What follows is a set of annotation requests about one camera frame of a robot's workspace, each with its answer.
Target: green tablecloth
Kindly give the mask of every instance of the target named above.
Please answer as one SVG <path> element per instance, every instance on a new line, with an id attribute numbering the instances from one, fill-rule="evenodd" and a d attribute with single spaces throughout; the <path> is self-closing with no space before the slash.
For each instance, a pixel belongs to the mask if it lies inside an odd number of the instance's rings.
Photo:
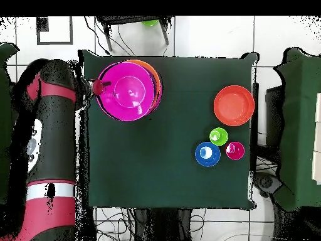
<path id="1" fill-rule="evenodd" d="M 0 43 L 0 204 L 5 204 L 7 199 L 10 173 L 9 147 L 13 132 L 9 76 L 6 72 L 6 61 L 16 52 L 17 49 L 12 44 Z"/>
<path id="2" fill-rule="evenodd" d="M 85 78 L 97 78 L 109 64 L 128 59 L 83 51 Z M 161 75 L 164 94 L 150 116 L 135 122 L 107 117 L 96 99 L 89 107 L 89 205 L 176 208 L 253 208 L 248 200 L 249 122 L 228 127 L 213 112 L 216 94 L 228 85 L 251 90 L 256 54 L 244 59 L 131 57 Z M 212 168 L 194 157 L 197 145 L 223 127 L 242 142 L 245 156 Z"/>
<path id="3" fill-rule="evenodd" d="M 285 185 L 276 192 L 275 199 L 288 211 L 300 206 L 321 206 L 321 186 L 312 180 L 315 104 L 317 94 L 321 92 L 321 58 L 291 48 L 275 69 L 285 84 L 285 128 L 280 143 L 280 178 Z"/>

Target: pink bowl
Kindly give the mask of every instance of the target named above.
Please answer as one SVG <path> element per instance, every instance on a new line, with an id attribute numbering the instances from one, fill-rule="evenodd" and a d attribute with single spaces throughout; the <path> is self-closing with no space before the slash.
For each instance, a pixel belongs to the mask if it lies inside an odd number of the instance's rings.
<path id="1" fill-rule="evenodd" d="M 102 83 L 112 83 L 97 97 L 107 115 L 121 121 L 134 121 L 148 113 L 154 101 L 154 83 L 144 67 L 130 62 L 114 63 L 99 79 Z"/>
<path id="2" fill-rule="evenodd" d="M 232 160 L 239 160 L 245 154 L 245 148 L 242 143 L 234 141 L 226 146 L 226 155 Z"/>

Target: lime green cup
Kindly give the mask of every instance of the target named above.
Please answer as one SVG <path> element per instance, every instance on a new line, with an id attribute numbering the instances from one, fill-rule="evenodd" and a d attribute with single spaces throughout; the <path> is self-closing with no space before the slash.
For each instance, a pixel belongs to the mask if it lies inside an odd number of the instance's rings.
<path id="1" fill-rule="evenodd" d="M 158 19 L 156 20 L 148 20 L 148 21 L 143 21 L 143 24 L 146 25 L 146 26 L 150 26 L 150 27 L 153 27 L 157 24 L 158 22 Z"/>
<path id="2" fill-rule="evenodd" d="M 228 133 L 225 129 L 217 127 L 209 133 L 209 140 L 217 146 L 222 146 L 228 141 Z"/>

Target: stacked bowls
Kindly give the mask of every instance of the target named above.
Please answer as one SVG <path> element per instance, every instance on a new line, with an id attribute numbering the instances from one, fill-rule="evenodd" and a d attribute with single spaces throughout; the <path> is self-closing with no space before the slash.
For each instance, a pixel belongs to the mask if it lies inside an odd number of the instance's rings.
<path id="1" fill-rule="evenodd" d="M 99 75 L 96 87 L 100 88 L 97 102 L 104 113 L 125 122 L 149 115 L 162 97 L 159 74 L 140 60 L 109 65 Z"/>

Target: table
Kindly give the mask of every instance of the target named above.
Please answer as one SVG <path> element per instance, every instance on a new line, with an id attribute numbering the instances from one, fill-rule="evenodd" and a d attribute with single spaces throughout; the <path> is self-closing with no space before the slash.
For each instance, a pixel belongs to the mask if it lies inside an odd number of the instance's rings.
<path id="1" fill-rule="evenodd" d="M 157 110 L 135 122 L 107 117 L 96 99 L 91 99 L 90 206 L 253 208 L 248 200 L 250 123 L 222 125 L 213 112 L 213 100 L 228 85 L 251 90 L 255 53 L 241 59 L 82 53 L 86 79 L 95 79 L 107 65 L 130 58 L 150 63 L 160 73 L 164 86 Z M 217 165 L 204 168 L 195 160 L 195 149 L 219 126 L 228 131 L 230 141 L 244 144 L 245 156 L 231 161 L 222 153 Z"/>
<path id="2" fill-rule="evenodd" d="M 306 55 L 298 48 L 287 50 L 283 64 L 275 67 L 285 84 L 285 127 L 280 141 L 280 179 L 285 185 L 275 193 L 275 199 L 287 211 L 321 206 L 321 186 L 312 180 L 320 68 L 320 57 Z"/>

